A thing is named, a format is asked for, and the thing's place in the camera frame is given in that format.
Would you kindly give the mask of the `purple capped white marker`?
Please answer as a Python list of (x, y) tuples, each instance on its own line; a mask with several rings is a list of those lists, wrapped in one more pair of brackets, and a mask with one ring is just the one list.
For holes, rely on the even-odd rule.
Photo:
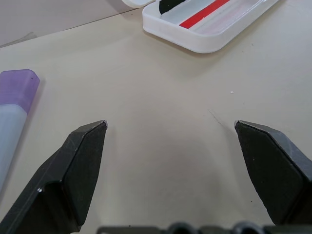
[(0, 73), (0, 193), (39, 83), (29, 69)]

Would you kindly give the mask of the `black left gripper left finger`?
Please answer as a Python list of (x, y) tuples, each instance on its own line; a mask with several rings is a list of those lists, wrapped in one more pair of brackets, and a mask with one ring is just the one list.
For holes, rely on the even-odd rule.
[(107, 122), (80, 126), (34, 173), (0, 222), (0, 234), (71, 234), (85, 223)]

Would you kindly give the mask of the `black pen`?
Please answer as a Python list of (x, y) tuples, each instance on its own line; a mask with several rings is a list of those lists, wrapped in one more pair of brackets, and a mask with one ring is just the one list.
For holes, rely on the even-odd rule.
[(160, 0), (159, 12), (160, 14), (164, 14), (185, 1), (186, 0)]

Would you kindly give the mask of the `red pen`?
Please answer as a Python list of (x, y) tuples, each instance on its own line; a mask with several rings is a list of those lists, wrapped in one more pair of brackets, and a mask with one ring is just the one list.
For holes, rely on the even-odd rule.
[(195, 24), (199, 23), (201, 20), (203, 20), (205, 17), (228, 3), (230, 0), (214, 0), (212, 3), (186, 19), (184, 22), (182, 22), (179, 26), (190, 29)]

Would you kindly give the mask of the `white plastic pencil case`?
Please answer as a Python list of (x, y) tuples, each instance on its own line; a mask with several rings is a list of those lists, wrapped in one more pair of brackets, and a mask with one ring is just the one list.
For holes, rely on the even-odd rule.
[(160, 14), (160, 0), (122, 0), (142, 8), (143, 29), (190, 51), (206, 54), (220, 50), (279, 0), (230, 0), (190, 29), (179, 26), (214, 0), (186, 0)]

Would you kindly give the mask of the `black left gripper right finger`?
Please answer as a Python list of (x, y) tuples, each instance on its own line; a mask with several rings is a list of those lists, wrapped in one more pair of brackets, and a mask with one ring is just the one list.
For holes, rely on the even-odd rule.
[(312, 225), (312, 160), (279, 130), (242, 120), (234, 128), (249, 177), (272, 222)]

